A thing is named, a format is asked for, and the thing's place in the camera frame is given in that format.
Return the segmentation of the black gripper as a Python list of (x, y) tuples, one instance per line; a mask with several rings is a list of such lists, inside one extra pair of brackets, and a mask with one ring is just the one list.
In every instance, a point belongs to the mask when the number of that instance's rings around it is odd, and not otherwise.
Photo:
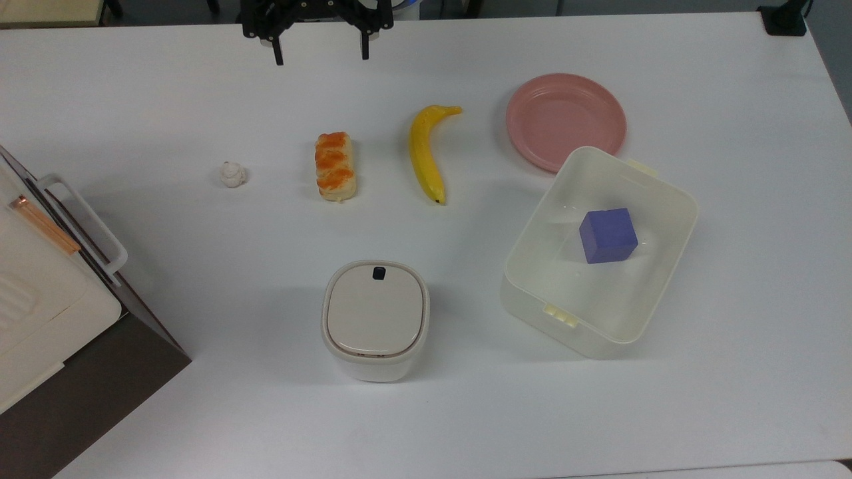
[(360, 55), (370, 58), (370, 36), (395, 24), (390, 1), (370, 8), (360, 1), (242, 1), (241, 23), (245, 37), (269, 40), (277, 66), (283, 66), (280, 35), (292, 25), (314, 19), (343, 19), (360, 31)]

